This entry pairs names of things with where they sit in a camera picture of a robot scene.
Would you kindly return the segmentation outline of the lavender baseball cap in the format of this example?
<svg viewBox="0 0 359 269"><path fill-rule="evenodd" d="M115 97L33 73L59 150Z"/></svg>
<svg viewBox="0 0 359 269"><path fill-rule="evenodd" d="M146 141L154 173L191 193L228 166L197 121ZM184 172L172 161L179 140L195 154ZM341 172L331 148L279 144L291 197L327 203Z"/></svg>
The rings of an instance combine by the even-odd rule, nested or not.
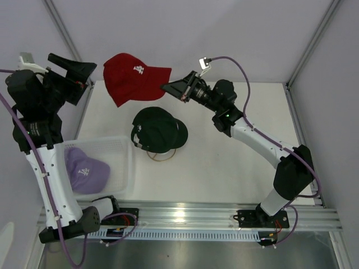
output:
<svg viewBox="0 0 359 269"><path fill-rule="evenodd" d="M111 173L108 164L88 157L78 147L65 149L64 157L70 185L74 192L96 194L105 188Z"/></svg>

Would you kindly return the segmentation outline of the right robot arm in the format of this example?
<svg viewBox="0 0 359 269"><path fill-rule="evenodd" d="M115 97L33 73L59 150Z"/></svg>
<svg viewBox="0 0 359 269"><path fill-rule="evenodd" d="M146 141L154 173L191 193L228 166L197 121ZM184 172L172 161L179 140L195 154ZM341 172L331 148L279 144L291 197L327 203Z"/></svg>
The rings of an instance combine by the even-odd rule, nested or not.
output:
<svg viewBox="0 0 359 269"><path fill-rule="evenodd" d="M187 103L194 100L215 114L212 118L219 132L240 141L266 159L276 169L273 189L256 207L256 221L269 226L276 214L316 178L310 150L301 145L292 147L256 128L235 105L237 94L228 80L219 80L210 87L195 72L160 87L176 99Z"/></svg>

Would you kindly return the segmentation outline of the red baseball cap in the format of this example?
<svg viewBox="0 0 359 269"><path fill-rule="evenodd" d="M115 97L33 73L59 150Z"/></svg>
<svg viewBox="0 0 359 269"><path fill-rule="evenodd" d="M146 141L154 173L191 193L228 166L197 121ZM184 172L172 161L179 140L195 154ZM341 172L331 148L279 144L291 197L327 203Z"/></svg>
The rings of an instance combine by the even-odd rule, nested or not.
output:
<svg viewBox="0 0 359 269"><path fill-rule="evenodd" d="M120 53L103 64L103 78L117 107L130 100L154 101L163 97L161 85L169 82L172 69L148 66L138 58Z"/></svg>

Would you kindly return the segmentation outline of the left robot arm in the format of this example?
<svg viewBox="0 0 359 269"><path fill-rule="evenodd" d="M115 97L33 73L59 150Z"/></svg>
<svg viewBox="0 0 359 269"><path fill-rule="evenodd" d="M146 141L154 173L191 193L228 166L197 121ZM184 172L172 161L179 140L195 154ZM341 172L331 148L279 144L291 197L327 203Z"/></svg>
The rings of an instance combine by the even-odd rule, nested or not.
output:
<svg viewBox="0 0 359 269"><path fill-rule="evenodd" d="M22 52L18 70L6 78L15 102L10 107L12 135L35 173L46 210L46 227L39 234L42 243L88 235L100 229L102 220L113 225L121 218L113 196L100 196L87 208L79 206L75 193L99 194L111 169L78 147L65 147L58 115L65 103L78 104L96 64L55 54L48 60L66 74L43 68L30 53Z"/></svg>

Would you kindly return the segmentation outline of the dark green baseball cap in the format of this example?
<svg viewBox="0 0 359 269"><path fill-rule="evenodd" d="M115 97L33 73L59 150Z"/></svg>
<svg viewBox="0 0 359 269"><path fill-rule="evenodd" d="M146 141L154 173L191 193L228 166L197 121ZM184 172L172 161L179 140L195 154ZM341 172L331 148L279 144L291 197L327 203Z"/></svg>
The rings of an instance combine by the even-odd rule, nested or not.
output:
<svg viewBox="0 0 359 269"><path fill-rule="evenodd" d="M140 110L132 125L131 141L144 151L164 154L181 148L188 139L185 124L158 106Z"/></svg>

